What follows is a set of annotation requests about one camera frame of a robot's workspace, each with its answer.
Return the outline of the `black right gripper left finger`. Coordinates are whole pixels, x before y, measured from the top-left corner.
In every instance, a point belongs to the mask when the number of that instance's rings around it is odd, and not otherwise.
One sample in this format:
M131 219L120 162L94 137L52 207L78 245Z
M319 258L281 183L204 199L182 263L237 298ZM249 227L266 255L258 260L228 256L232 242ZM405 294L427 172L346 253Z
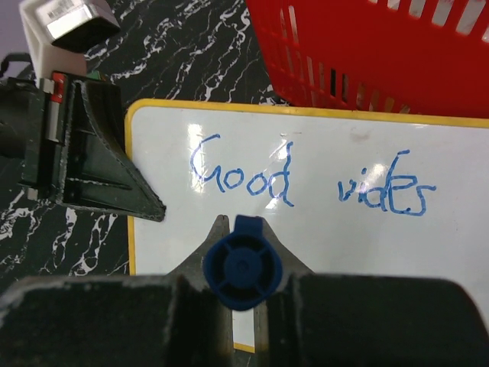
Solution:
M204 242L166 275L38 276L1 296L3 366L230 366L232 312L211 292Z

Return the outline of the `white marker blue cap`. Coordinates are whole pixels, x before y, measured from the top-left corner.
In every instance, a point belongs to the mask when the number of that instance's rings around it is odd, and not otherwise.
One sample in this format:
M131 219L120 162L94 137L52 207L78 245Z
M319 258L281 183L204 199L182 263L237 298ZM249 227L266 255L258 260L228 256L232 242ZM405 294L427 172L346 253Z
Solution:
M203 274L217 298L231 310L252 309L272 295L282 281L283 265L264 236L264 219L237 216L234 231L207 252Z

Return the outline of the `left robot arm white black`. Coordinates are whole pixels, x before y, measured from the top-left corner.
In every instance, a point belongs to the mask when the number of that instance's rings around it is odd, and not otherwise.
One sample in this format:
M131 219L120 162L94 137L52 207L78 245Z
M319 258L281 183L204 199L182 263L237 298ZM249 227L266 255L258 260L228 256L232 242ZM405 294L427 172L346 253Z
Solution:
M55 71L1 77L1 155L20 159L30 200L160 222L165 205L125 153L118 86Z

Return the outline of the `white board yellow frame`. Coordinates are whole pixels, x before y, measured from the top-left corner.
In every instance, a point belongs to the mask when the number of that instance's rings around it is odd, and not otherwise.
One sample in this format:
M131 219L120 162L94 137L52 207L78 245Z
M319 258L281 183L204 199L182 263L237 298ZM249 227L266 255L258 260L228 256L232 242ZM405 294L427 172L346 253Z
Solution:
M487 120L142 99L125 132L167 208L129 219L132 274L171 272L220 214L260 216L314 271L449 279L487 317Z

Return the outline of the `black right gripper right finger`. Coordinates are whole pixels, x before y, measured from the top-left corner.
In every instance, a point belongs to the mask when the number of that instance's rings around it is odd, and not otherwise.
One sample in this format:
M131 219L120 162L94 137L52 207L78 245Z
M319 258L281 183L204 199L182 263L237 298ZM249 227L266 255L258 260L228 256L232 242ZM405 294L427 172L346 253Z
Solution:
M254 309L259 366L486 366L469 294L436 278L315 273L268 224L283 279Z

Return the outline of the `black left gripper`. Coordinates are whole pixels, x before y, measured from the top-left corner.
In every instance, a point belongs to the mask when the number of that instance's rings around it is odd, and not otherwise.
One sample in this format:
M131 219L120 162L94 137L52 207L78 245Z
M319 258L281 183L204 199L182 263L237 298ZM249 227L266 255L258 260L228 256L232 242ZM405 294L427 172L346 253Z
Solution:
M28 199L162 221L165 205L125 153L119 87L72 81L54 72L29 95L20 180Z

